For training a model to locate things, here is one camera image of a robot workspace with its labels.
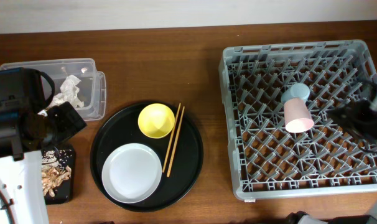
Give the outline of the white tissue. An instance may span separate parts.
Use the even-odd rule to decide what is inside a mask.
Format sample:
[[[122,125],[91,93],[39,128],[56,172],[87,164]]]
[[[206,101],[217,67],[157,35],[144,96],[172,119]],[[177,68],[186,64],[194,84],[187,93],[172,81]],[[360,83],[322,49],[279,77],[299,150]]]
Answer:
[[[52,102],[48,107],[49,110],[53,106],[60,106],[65,102],[69,102],[74,108],[84,107],[84,102],[78,98],[78,93],[80,92],[77,85],[81,82],[79,78],[74,75],[69,75],[60,87],[60,93],[53,97]]]

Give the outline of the white rice pile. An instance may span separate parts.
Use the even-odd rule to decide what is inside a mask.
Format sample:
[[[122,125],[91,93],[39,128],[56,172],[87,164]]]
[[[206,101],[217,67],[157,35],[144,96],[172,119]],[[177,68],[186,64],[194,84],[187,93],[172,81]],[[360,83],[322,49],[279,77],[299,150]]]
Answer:
[[[42,156],[42,165],[67,165],[74,157],[74,152],[70,149],[68,150],[52,150],[47,151]]]

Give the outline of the peanut shells pile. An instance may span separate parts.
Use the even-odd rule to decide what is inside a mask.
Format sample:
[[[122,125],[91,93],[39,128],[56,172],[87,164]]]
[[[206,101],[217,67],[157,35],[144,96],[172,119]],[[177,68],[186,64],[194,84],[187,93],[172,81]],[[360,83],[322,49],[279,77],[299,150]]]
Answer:
[[[64,180],[71,178],[72,169],[66,166],[63,169],[59,167],[45,167],[42,169],[42,192],[43,196],[50,195],[55,197],[55,188],[61,186]]]

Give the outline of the pink cup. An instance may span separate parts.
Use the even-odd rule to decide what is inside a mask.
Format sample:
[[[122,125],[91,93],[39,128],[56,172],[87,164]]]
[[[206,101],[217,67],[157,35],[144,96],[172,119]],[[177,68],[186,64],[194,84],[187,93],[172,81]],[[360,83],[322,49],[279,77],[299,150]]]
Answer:
[[[286,131],[290,133],[303,133],[314,125],[305,102],[300,98],[293,98],[285,102],[284,119]]]

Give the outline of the light blue cup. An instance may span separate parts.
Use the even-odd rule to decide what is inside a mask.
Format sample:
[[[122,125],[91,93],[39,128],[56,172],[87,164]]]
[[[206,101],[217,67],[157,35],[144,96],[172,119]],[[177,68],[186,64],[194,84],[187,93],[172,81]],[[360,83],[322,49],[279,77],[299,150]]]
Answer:
[[[295,83],[281,96],[282,104],[285,104],[291,99],[299,98],[306,102],[310,96],[310,88],[304,83]]]

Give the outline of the grey dishwasher rack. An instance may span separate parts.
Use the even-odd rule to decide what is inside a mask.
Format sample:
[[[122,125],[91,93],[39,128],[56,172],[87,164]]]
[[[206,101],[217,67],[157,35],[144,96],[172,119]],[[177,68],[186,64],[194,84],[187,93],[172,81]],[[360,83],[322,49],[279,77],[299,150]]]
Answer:
[[[377,82],[364,41],[228,47],[219,74],[237,199],[377,192],[377,143],[353,139],[327,115]],[[284,124],[281,96],[296,83],[310,89],[314,126],[303,133]]]

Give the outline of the grey round plate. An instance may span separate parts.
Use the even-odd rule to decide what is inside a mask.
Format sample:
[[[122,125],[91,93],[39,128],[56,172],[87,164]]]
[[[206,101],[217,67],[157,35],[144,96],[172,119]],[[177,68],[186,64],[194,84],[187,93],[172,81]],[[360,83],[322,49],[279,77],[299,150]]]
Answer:
[[[101,180],[107,194],[121,203],[138,203],[150,197],[162,178],[162,165],[150,147],[129,143],[105,160]]]

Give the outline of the yellow saucer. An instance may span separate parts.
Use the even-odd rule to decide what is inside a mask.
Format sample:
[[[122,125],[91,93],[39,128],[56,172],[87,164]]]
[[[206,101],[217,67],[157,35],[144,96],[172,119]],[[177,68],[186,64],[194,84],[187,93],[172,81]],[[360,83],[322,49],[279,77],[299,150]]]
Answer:
[[[147,105],[138,116],[139,130],[147,137],[160,139],[167,136],[175,125],[174,112],[166,105]]]

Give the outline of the wooden chopstick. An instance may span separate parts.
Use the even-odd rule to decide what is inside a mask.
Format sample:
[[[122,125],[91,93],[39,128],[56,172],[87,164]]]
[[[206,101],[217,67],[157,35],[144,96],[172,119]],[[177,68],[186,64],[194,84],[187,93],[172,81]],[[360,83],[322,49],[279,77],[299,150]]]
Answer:
[[[170,177],[170,173],[172,171],[172,166],[173,166],[173,162],[174,162],[175,152],[176,152],[176,149],[177,149],[177,143],[179,141],[180,130],[181,130],[182,121],[183,121],[183,118],[184,118],[184,112],[185,112],[185,106],[182,107],[182,110],[179,113],[179,117],[177,116],[177,118],[179,118],[179,122],[176,123],[176,124],[178,124],[178,126],[177,126],[176,135],[175,135],[175,139],[174,139],[174,145],[173,145],[173,148],[172,148],[172,154],[170,155],[170,161],[169,161],[169,166],[168,166],[168,171],[167,171],[167,177]]]
[[[176,128],[176,125],[177,125],[177,119],[178,119],[178,117],[179,117],[180,108],[181,108],[181,103],[179,103],[179,105],[178,105],[178,109],[177,109],[177,112],[176,112],[176,114],[175,114],[174,126],[173,126],[172,131],[171,131],[171,134],[170,134],[170,139],[169,139],[169,143],[168,143],[168,146],[167,146],[167,151],[166,151],[166,155],[165,155],[165,159],[164,159],[164,164],[163,164],[163,168],[162,168],[162,173],[165,172],[165,170],[166,170],[166,166],[167,166],[167,163],[168,163],[168,160],[169,160],[170,149],[171,149],[171,145],[172,145],[172,140],[173,140],[173,138],[174,138],[174,132],[175,132],[175,128]]]

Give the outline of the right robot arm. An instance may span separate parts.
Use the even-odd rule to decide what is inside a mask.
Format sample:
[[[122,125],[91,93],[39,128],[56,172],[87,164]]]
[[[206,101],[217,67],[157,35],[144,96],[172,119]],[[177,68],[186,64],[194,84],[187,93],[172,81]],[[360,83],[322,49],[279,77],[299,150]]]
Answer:
[[[359,80],[366,87],[366,98],[347,103],[327,112],[327,116],[356,140],[377,143],[377,82]],[[301,133],[309,130],[314,122],[304,101],[310,90],[305,84],[297,83],[287,90],[281,101],[284,105],[286,130]],[[337,217],[330,223],[377,223],[377,201],[366,214],[352,217]]]

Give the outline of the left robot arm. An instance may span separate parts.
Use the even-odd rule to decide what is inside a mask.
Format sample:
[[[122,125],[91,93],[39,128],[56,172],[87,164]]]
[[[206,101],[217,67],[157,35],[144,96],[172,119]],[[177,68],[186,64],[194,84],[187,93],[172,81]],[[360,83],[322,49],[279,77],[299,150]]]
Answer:
[[[42,153],[86,127],[69,102],[50,107],[53,96],[44,95],[43,80],[55,86],[32,68],[0,70],[0,223],[48,223]]]

